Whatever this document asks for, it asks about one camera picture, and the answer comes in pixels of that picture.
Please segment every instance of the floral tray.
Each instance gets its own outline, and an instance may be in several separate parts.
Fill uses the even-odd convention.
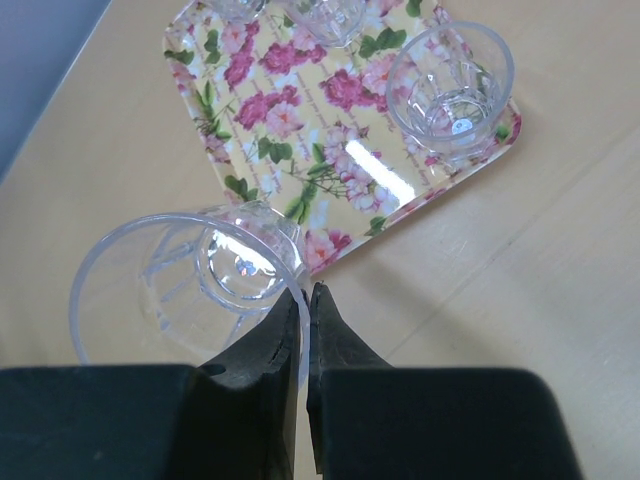
[[[319,272],[506,152],[520,133],[513,101],[486,156],[453,167],[405,137],[387,112],[399,49],[450,22],[422,0],[369,0],[345,49],[316,45],[275,5],[225,25],[200,2],[164,37],[178,89],[230,202],[266,199],[305,228]],[[434,39],[434,52],[443,44]]]

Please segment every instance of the cup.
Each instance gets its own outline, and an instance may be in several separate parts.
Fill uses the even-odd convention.
[[[323,47],[346,47],[360,34],[365,0],[281,0],[296,25],[306,28]]]
[[[69,322],[81,363],[201,365],[257,325],[285,288],[299,305],[306,353],[302,242],[298,225],[259,201],[116,228],[73,282]]]
[[[230,23],[249,23],[267,4],[267,0],[201,0],[223,20]]]
[[[511,52],[496,32],[453,22],[426,30],[400,51],[387,104],[406,134],[455,161],[491,144],[513,79]]]

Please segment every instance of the light wood surface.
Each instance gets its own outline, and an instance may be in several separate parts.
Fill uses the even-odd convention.
[[[69,288],[104,233],[223,201],[161,54],[183,2],[113,0],[0,186],[3,366],[76,362]],[[537,372],[586,476],[638,478],[640,3],[445,6],[510,45],[522,135],[321,277],[394,364]],[[296,476],[312,478],[299,422]]]

